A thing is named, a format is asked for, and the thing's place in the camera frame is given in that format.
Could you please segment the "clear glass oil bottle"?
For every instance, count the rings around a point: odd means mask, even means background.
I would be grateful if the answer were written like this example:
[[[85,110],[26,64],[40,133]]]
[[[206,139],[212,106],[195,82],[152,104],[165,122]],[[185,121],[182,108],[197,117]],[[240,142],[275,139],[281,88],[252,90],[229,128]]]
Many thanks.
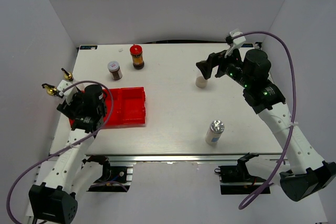
[[[73,83],[73,81],[74,81],[73,74],[70,71],[67,71],[64,68],[61,68],[61,71],[63,72],[64,80]]]

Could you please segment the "small dark spice jar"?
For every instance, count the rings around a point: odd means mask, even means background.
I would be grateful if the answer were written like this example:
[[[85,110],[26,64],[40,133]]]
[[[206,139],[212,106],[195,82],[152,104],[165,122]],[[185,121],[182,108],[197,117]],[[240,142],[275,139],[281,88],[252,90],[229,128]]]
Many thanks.
[[[120,69],[120,65],[117,61],[111,61],[108,63],[108,70],[113,78],[113,80],[117,81],[122,78],[122,72]]]

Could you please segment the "red-capped brown sauce bottle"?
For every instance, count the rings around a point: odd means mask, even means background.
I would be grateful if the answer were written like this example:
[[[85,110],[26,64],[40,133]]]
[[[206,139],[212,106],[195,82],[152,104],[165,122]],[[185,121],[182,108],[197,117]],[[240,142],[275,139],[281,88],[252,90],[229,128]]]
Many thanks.
[[[135,69],[142,69],[145,65],[143,60],[143,49],[140,45],[132,45],[130,47],[130,54],[132,57],[132,64]]]

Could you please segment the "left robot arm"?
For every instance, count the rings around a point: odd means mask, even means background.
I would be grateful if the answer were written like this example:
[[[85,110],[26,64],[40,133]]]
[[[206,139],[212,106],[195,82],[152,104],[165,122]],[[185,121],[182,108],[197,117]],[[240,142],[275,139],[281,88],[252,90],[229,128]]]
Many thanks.
[[[103,126],[107,115],[106,93],[98,84],[83,90],[62,81],[57,87],[63,102],[57,110],[72,121],[65,151],[40,185],[32,185],[28,196],[35,219],[71,223],[78,210],[79,192],[97,179],[110,178],[111,168],[103,163],[83,163],[85,153]]]

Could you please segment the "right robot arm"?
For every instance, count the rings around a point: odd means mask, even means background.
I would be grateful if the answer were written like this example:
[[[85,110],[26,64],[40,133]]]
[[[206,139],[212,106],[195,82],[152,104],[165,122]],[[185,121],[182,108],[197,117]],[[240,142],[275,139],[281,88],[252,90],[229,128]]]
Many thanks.
[[[267,54],[251,49],[244,57],[239,50],[230,56],[226,51],[212,53],[196,63],[205,79],[213,68],[215,77],[224,75],[240,84],[247,104],[268,126],[281,148],[286,152],[289,167],[281,165],[271,180],[278,184],[293,201],[300,201],[325,188],[335,178],[335,163],[326,162],[308,142],[299,126],[291,121],[286,99],[268,76],[271,62]]]

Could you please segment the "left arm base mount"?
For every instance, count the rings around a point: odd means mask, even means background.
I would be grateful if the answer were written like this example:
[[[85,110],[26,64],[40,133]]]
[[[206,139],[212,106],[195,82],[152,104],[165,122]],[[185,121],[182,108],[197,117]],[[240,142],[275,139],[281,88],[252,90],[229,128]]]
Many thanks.
[[[101,166],[101,176],[90,186],[89,192],[126,193],[129,190],[133,176],[132,165],[112,163],[106,156],[90,156],[82,160],[82,168],[88,162],[95,162]]]

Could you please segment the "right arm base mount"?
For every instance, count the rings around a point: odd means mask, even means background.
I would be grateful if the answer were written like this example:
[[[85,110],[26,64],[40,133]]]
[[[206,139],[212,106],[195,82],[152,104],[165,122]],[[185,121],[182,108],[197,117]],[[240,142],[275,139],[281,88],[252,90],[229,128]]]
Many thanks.
[[[250,175],[246,167],[250,159],[258,156],[256,153],[248,153],[239,158],[235,165],[222,165],[214,169],[214,173],[219,176],[222,195],[249,195],[266,181]]]

